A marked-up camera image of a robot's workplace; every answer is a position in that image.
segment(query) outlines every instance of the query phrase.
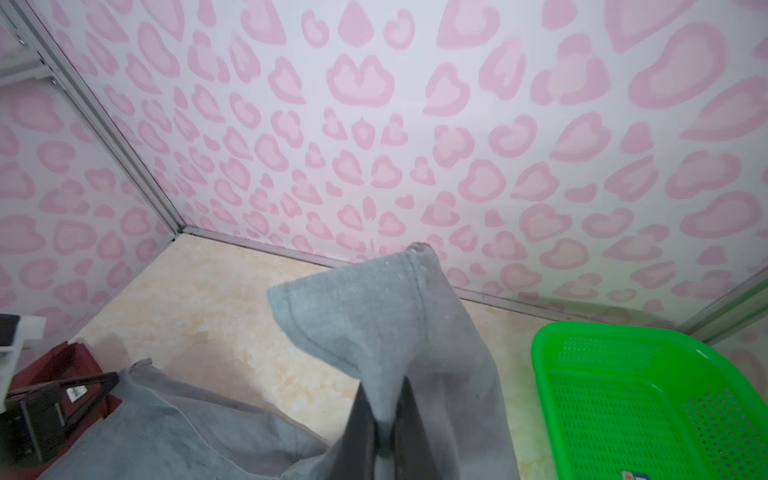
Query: gray garment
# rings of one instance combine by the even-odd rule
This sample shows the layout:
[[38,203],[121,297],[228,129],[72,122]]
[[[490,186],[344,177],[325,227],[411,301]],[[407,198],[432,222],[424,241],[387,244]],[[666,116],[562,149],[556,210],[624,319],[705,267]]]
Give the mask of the gray garment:
[[[296,346],[361,379],[384,428],[410,378],[444,479],[520,478],[496,365],[428,245],[268,296]],[[168,379],[147,360],[121,374],[115,393],[124,403],[41,478],[324,480],[336,456],[338,444]]]

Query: green plastic basket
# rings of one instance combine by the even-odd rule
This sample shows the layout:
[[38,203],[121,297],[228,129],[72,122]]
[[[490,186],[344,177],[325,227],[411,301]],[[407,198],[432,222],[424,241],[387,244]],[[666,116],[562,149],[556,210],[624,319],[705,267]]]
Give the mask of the green plastic basket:
[[531,357],[560,480],[768,479],[768,407],[703,343],[556,322]]

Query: pink patterned wall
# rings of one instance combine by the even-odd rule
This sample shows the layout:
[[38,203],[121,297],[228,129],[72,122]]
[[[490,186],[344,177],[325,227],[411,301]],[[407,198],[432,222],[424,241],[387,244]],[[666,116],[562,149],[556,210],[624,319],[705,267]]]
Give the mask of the pink patterned wall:
[[718,342],[714,349],[728,358],[768,403],[768,317]]
[[37,0],[183,218],[672,326],[768,265],[768,3]]
[[69,340],[171,238],[56,87],[0,89],[0,311],[48,317],[38,353]]

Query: gray fabric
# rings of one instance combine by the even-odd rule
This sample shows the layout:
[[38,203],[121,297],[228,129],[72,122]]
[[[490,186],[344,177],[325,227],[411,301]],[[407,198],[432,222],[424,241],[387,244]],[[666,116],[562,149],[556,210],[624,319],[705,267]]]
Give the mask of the gray fabric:
[[[498,371],[434,252],[330,270],[268,292],[301,349],[360,378],[377,422],[391,425],[411,380],[446,480],[519,479]],[[41,477],[324,480],[336,456],[275,412],[168,379],[150,360],[121,373],[123,403]]]

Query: white label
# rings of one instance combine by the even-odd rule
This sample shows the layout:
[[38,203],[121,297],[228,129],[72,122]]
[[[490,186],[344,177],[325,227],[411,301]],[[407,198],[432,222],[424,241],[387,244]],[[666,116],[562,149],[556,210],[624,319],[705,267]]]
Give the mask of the white label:
[[67,389],[67,396],[69,397],[69,401],[72,403],[75,403],[78,401],[80,397],[85,395],[88,392],[88,387],[85,385],[79,385],[79,386],[73,386],[70,389]]

